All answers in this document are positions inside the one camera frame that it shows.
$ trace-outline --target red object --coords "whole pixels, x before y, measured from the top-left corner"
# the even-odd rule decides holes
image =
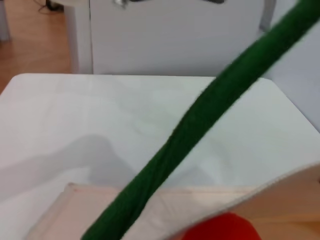
[[[183,240],[261,240],[261,238],[249,221],[234,213],[225,213],[189,229]]]

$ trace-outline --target red fabric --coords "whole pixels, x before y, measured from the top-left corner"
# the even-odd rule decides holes
[[[251,223],[225,213],[189,229],[182,240],[261,240]]]

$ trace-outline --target wooden floor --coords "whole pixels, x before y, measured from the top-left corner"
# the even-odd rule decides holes
[[[0,42],[0,93],[21,73],[70,73],[64,14],[41,14],[33,0],[4,3],[11,40]]]

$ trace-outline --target cabinet door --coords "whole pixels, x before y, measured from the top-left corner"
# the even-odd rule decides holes
[[[264,0],[90,0],[95,74],[215,76],[257,37]]]

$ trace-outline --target white table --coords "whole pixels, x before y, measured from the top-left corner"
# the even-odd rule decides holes
[[[211,77],[22,74],[0,96],[0,239],[20,240],[69,182],[124,186]],[[260,79],[164,184],[262,184],[320,160],[320,134]]]

